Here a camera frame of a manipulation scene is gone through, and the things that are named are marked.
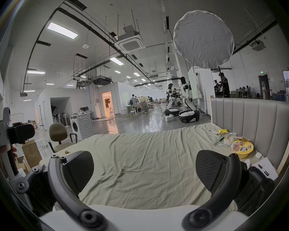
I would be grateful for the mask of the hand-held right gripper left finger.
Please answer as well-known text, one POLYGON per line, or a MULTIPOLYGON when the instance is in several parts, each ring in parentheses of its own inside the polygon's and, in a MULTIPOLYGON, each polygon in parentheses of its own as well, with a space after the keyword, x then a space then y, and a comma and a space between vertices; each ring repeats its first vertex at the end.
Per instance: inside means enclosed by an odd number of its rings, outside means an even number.
POLYGON ((17 175, 9 182, 23 204, 37 217, 49 213, 58 203, 80 226, 104 231, 108 227, 106 218, 79 199, 93 172, 91 153, 77 151, 67 156, 51 155, 48 166, 42 170, 34 168, 25 177, 17 175))

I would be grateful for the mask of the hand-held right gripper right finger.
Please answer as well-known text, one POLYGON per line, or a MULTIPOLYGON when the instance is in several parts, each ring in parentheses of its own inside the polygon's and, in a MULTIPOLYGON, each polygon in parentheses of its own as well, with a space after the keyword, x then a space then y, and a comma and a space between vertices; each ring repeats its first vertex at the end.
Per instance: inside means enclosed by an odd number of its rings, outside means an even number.
POLYGON ((185 230, 203 230, 216 221, 235 202, 239 213, 251 216, 269 198, 275 182, 257 167, 240 161, 238 154, 228 157, 202 150, 196 157, 196 174, 211 198, 182 220, 185 230))

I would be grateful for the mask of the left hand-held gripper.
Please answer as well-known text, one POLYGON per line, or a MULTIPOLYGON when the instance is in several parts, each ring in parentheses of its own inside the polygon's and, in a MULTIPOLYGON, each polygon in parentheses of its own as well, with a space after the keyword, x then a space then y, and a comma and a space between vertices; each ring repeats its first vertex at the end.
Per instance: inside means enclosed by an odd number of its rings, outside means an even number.
POLYGON ((9 126, 10 108, 3 110, 3 119, 0 120, 0 157, 3 163, 8 179, 14 179, 18 174, 18 168, 15 162, 15 152, 12 151, 12 144, 24 144, 26 140, 34 137, 35 129, 32 124, 21 122, 9 126))

